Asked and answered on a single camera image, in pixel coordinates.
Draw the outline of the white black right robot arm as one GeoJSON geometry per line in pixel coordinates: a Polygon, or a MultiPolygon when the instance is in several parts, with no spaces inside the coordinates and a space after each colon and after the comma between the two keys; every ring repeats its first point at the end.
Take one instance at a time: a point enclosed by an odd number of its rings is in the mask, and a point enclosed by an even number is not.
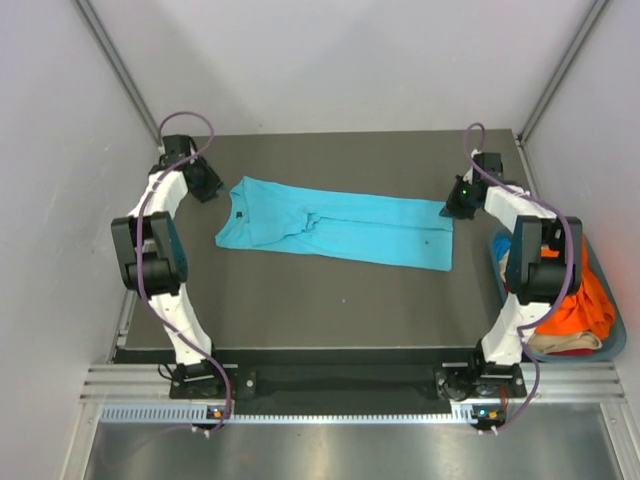
{"type": "Polygon", "coordinates": [[[582,224],[553,212],[523,188],[504,183],[500,154],[474,150],[470,170],[456,177],[440,215],[471,220],[478,210],[497,219],[511,236],[508,295],[480,341],[484,361],[466,372],[469,388],[487,396],[503,383],[500,367],[521,360],[535,324],[579,290],[582,224]]]}

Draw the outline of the cyan t shirt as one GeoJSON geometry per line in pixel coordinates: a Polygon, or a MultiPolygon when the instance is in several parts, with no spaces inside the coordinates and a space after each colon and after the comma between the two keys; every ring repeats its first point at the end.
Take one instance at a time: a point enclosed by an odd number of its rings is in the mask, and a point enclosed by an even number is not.
{"type": "Polygon", "coordinates": [[[453,220],[442,202],[332,192],[248,176],[229,192],[220,248],[259,250],[449,272],[453,220]]]}

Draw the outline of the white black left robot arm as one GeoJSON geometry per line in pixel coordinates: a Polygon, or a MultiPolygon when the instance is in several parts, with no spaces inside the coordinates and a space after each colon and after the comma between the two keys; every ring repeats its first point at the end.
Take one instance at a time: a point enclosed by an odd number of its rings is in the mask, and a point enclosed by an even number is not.
{"type": "Polygon", "coordinates": [[[136,292],[161,321],[176,363],[185,368],[199,365],[192,384],[212,397],[226,387],[227,374],[206,362],[213,344],[188,296],[188,263],[174,216],[187,196],[201,203],[215,199],[223,182],[187,135],[163,137],[159,152],[139,202],[111,222],[111,235],[125,287],[136,292]]]}

